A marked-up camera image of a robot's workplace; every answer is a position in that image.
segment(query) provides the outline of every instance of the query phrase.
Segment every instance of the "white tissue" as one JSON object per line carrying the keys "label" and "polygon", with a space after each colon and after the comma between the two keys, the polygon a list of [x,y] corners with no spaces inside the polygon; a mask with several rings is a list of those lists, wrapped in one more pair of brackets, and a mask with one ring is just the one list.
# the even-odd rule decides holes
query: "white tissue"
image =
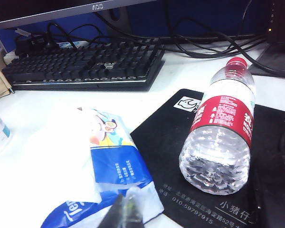
{"label": "white tissue", "polygon": [[7,163],[0,159],[0,228],[40,228],[67,200],[101,201],[87,131],[81,112],[66,110],[31,135]]}

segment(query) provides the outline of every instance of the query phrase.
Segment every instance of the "red bottle cap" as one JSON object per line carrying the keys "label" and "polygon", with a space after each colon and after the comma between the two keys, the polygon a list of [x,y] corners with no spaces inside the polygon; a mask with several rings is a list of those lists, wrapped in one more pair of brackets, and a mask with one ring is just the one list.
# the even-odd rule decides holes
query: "red bottle cap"
{"label": "red bottle cap", "polygon": [[234,57],[230,59],[226,65],[240,65],[247,69],[247,62],[240,57]]}

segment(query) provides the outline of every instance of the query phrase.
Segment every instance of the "clear water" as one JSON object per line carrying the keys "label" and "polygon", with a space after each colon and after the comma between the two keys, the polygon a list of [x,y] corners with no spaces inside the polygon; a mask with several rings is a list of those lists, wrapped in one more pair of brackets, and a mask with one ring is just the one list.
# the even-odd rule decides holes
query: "clear water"
{"label": "clear water", "polygon": [[183,176],[196,188],[214,195],[229,195],[248,180],[250,152],[235,132],[204,126],[189,134],[179,162]]}

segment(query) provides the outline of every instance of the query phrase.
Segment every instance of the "keyboard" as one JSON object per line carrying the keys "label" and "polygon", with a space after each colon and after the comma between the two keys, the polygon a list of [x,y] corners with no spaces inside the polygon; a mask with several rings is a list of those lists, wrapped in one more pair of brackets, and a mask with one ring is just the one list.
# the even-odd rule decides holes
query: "keyboard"
{"label": "keyboard", "polygon": [[149,43],[35,51],[12,60],[2,72],[14,90],[148,90],[164,54],[161,45]]}

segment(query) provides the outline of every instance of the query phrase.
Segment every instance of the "blue wall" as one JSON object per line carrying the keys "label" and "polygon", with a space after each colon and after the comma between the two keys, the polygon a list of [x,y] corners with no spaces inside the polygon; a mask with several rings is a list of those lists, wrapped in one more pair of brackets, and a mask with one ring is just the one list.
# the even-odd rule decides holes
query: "blue wall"
{"label": "blue wall", "polygon": [[[237,32],[247,2],[248,0],[169,0],[170,18],[172,24],[175,24],[181,17],[193,17],[215,30],[234,35]],[[163,0],[129,6],[128,13],[133,33],[144,36],[168,35],[163,9]],[[247,12],[243,33],[265,32],[268,26],[268,18],[269,0],[253,0]],[[84,23],[93,23],[106,33],[105,25],[93,13],[54,21],[66,31],[70,31],[72,28]],[[20,28],[26,31],[46,31],[47,23],[30,24]],[[192,22],[186,21],[180,24],[176,32],[182,35],[194,36],[207,31]],[[73,35],[93,38],[97,36],[97,32],[92,27],[83,27],[75,31]],[[15,48],[13,41],[15,37],[16,34],[12,30],[0,30],[0,38],[8,51]]]}

